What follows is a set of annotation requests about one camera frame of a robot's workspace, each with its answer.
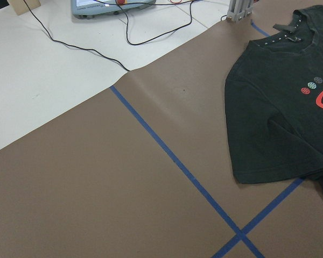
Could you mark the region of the black printed t-shirt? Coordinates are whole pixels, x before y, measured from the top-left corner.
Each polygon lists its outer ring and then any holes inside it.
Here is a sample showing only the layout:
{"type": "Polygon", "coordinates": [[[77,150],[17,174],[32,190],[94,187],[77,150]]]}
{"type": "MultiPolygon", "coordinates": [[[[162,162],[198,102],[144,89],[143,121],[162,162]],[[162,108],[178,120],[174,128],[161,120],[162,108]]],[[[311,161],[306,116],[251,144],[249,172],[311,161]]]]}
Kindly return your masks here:
{"type": "Polygon", "coordinates": [[[230,158],[242,184],[293,178],[323,190],[323,5],[250,41],[224,88],[230,158]]]}

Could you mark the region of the brown paper table cover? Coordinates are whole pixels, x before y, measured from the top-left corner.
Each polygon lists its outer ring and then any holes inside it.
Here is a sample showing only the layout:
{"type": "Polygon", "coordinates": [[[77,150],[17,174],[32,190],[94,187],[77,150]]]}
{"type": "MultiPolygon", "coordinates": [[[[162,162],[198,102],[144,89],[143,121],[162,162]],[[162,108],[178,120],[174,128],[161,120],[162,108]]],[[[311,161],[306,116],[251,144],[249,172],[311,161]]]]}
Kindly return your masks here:
{"type": "Polygon", "coordinates": [[[323,257],[311,181],[240,185],[220,22],[0,150],[0,257],[323,257]]]}

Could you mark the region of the cardboard box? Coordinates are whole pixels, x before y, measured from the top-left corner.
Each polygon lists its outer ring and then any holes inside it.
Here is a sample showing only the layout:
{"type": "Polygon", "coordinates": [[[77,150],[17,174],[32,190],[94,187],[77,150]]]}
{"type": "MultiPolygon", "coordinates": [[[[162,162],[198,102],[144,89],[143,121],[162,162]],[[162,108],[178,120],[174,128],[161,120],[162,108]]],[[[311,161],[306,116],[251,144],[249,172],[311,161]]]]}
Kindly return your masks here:
{"type": "Polygon", "coordinates": [[[40,0],[7,0],[7,2],[18,16],[41,6],[40,0]]]}

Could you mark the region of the aluminium frame post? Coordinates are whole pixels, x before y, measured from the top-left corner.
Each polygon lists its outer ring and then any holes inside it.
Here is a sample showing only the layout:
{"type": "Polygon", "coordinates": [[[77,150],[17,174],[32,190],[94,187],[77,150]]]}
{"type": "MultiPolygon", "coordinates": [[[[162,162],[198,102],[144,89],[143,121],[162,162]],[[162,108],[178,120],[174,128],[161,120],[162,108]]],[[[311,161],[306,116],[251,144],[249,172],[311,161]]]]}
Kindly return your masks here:
{"type": "Polygon", "coordinates": [[[254,0],[230,0],[226,18],[239,22],[252,14],[254,0]]]}

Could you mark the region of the grey teach pendant near post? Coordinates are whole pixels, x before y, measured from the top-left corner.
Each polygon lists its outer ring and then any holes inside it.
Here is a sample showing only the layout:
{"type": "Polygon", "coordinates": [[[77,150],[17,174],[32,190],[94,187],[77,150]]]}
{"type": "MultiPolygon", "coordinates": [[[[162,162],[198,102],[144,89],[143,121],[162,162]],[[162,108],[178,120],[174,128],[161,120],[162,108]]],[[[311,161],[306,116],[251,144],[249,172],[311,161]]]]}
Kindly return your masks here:
{"type": "Polygon", "coordinates": [[[156,1],[76,1],[71,0],[71,11],[75,18],[91,19],[99,15],[117,15],[130,9],[144,9],[156,1]]]}

